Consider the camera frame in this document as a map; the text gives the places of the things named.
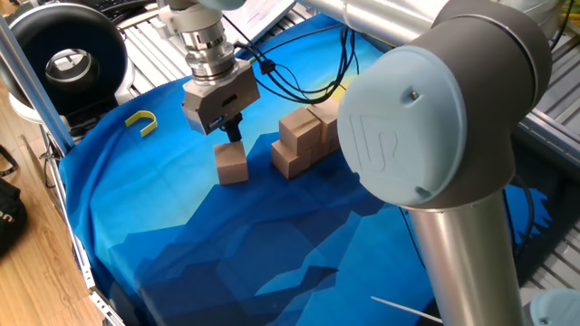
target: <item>blue cloth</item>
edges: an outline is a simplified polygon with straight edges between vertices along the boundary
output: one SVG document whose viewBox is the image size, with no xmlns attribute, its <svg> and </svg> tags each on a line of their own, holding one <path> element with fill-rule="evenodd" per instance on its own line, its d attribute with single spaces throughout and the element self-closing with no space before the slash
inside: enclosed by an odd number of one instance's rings
<svg viewBox="0 0 580 326">
<path fill-rule="evenodd" d="M 332 24 L 317 16 L 264 47 Z M 268 56 L 303 87 L 320 87 L 336 74 L 339 32 Z M 356 52 L 362 70 L 382 55 L 361 37 Z M 416 316 L 370 298 L 418 310 L 433 298 L 399 208 L 369 194 L 340 151 L 287 181 L 270 163 L 270 145 L 298 105 L 263 89 L 240 125 L 250 181 L 221 187 L 213 146 L 227 136 L 189 129 L 184 82 L 113 110 L 61 163 L 71 226 L 102 289 L 119 283 L 159 325 L 414 324 Z M 148 121 L 124 126 L 137 110 L 157 117 L 145 138 Z M 518 188 L 508 194 L 523 231 L 526 199 Z M 537 216 L 549 219 L 542 209 Z"/>
</svg>

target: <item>silver cylinder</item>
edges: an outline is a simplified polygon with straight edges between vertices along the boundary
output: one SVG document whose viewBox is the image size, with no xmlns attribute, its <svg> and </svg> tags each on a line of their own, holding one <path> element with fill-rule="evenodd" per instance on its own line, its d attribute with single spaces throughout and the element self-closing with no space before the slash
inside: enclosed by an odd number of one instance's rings
<svg viewBox="0 0 580 326">
<path fill-rule="evenodd" d="M 394 46 L 430 29 L 449 0 L 298 0 L 332 18 Z"/>
<path fill-rule="evenodd" d="M 188 50 L 185 59 L 196 82 L 219 79 L 234 68 L 234 46 L 226 42 L 222 23 L 179 35 Z"/>
<path fill-rule="evenodd" d="M 449 0 L 298 0 L 385 43 L 401 46 L 427 32 Z M 557 28 L 562 0 L 491 0 L 524 12 L 548 39 Z"/>
<path fill-rule="evenodd" d="M 523 312 L 501 192 L 476 203 L 412 210 L 445 326 L 521 326 Z"/>
<path fill-rule="evenodd" d="M 169 2 L 167 0 L 156 0 L 157 1 L 157 7 L 159 9 L 163 8 L 164 6 L 168 5 Z"/>
</svg>

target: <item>wooden cube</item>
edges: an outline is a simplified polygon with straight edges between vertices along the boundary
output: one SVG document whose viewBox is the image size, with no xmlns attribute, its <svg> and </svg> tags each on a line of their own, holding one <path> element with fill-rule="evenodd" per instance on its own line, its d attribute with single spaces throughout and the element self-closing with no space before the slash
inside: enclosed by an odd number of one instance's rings
<svg viewBox="0 0 580 326">
<path fill-rule="evenodd" d="M 308 110 L 315 115 L 322 123 L 321 141 L 327 142 L 338 138 L 338 107 L 339 103 L 333 99 L 328 99 L 323 103 L 311 105 Z"/>
<path fill-rule="evenodd" d="M 311 164 L 318 162 L 319 160 L 325 158 L 330 154 L 330 147 L 332 145 L 332 141 L 317 142 L 312 147 L 312 158 L 310 158 Z"/>
<path fill-rule="evenodd" d="M 280 140 L 272 144 L 272 163 L 288 180 L 310 167 L 311 156 L 311 149 L 296 155 Z"/>
<path fill-rule="evenodd" d="M 332 139 L 330 141 L 330 152 L 334 153 L 338 149 L 341 148 L 341 143 L 338 141 L 338 138 Z"/>
<path fill-rule="evenodd" d="M 216 145 L 214 154 L 220 185 L 248 181 L 246 152 L 241 141 Z"/>
<path fill-rule="evenodd" d="M 310 149 L 320 140 L 321 122 L 305 108 L 280 119 L 280 140 L 296 155 Z"/>
</svg>

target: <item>metal arm tube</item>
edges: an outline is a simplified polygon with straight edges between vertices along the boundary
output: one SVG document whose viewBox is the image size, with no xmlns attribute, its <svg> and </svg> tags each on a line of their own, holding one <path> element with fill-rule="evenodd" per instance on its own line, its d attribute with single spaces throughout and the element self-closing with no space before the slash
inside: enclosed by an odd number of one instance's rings
<svg viewBox="0 0 580 326">
<path fill-rule="evenodd" d="M 355 31 L 401 46 L 430 29 L 449 0 L 298 0 Z"/>
<path fill-rule="evenodd" d="M 501 192 L 410 214 L 446 326 L 523 324 Z"/>
<path fill-rule="evenodd" d="M 44 124 L 52 132 L 57 145 L 66 155 L 74 147 L 73 138 L 64 127 L 51 99 L 4 19 L 0 19 L 0 55 Z"/>
</svg>

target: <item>stacked wooden blocks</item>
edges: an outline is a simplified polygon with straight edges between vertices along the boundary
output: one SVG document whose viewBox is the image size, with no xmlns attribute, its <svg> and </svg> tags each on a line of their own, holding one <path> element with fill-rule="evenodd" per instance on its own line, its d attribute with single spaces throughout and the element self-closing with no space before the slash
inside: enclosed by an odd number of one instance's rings
<svg viewBox="0 0 580 326">
<path fill-rule="evenodd" d="M 272 144 L 272 163 L 291 179 L 340 148 L 338 102 L 300 108 L 280 120 L 280 140 Z"/>
</svg>

